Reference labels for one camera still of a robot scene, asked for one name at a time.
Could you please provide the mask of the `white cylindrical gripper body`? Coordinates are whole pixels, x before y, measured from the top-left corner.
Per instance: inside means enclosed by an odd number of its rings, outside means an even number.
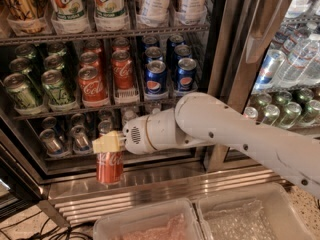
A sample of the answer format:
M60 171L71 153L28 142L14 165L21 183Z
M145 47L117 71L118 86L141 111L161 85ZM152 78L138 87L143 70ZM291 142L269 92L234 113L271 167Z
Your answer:
M173 108L132 119L125 124L123 133L125 148L137 155L208 145L179 128Z

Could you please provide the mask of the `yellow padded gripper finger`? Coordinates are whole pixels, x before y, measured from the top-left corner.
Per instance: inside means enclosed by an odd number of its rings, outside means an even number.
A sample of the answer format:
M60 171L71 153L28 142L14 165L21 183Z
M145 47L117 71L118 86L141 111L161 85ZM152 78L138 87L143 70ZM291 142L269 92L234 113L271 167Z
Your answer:
M120 131L111 131L92 142L95 153L119 152L125 150L125 137Z

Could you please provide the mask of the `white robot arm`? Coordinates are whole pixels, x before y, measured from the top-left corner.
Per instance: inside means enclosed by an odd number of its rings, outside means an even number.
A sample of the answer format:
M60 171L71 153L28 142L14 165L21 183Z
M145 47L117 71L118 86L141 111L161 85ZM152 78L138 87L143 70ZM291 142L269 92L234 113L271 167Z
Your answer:
M173 108L128 121L121 131L94 140L93 151L141 155L215 144L240 151L320 197L319 141L248 119L205 93L189 93Z

